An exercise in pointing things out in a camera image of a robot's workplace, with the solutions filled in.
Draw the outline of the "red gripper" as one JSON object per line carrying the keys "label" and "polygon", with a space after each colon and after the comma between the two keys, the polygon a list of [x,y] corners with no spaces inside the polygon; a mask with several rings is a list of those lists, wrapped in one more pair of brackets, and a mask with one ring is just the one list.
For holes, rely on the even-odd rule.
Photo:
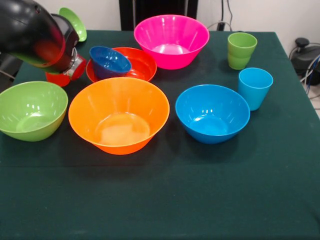
{"label": "red gripper", "polygon": [[69,78],[74,81],[78,79],[85,71],[87,61],[84,58],[76,58],[69,69]]}

